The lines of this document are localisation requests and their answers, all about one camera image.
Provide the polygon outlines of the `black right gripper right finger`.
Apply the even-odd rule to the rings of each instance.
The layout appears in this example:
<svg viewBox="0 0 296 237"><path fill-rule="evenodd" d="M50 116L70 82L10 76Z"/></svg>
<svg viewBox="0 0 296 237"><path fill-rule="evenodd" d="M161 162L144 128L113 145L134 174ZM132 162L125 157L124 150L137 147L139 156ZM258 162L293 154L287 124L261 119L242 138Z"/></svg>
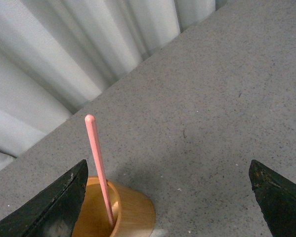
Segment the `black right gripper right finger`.
<svg viewBox="0 0 296 237"><path fill-rule="evenodd" d="M257 160L249 178L272 236L296 237L296 184Z"/></svg>

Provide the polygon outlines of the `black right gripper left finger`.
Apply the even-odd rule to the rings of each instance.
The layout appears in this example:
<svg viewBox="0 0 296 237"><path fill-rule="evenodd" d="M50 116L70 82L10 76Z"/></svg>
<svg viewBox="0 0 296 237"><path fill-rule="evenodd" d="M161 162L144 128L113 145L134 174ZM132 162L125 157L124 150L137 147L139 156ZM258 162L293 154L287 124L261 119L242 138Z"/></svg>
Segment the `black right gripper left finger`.
<svg viewBox="0 0 296 237"><path fill-rule="evenodd" d="M0 237L70 237L85 198L88 166L82 160L0 221Z"/></svg>

